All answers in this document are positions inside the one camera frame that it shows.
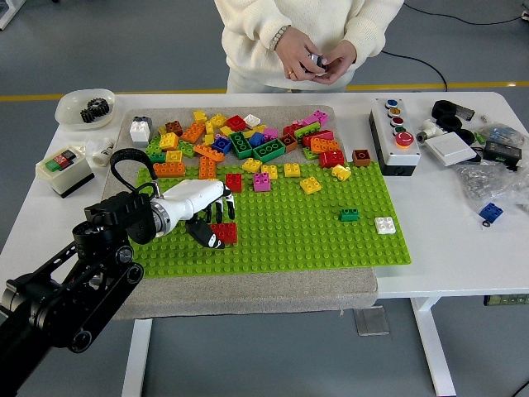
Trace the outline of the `person's left hand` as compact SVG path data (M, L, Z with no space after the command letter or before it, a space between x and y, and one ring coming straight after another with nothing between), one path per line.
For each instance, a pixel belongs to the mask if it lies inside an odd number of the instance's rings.
M332 51L322 57L325 72L318 72L312 80L325 85L336 83L356 62L356 56L356 48L352 43L340 41Z

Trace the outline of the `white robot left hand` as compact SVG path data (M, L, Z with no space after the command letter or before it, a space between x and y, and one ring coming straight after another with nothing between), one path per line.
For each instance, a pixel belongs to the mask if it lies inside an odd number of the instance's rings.
M212 204L216 204L217 222L223 219L223 203L228 217L235 219L235 200L232 191L220 180L186 179L164 192L159 205L164 210L160 233L172 232L179 221L199 244L207 248L223 249L225 244L211 229Z

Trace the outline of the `person's right hand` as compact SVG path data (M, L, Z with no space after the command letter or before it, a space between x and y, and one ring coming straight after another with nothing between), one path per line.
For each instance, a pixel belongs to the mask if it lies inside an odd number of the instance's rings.
M286 79L304 81L313 79L318 67L309 59L310 54L319 53L319 49L305 33L289 26L281 35L275 52L284 67Z

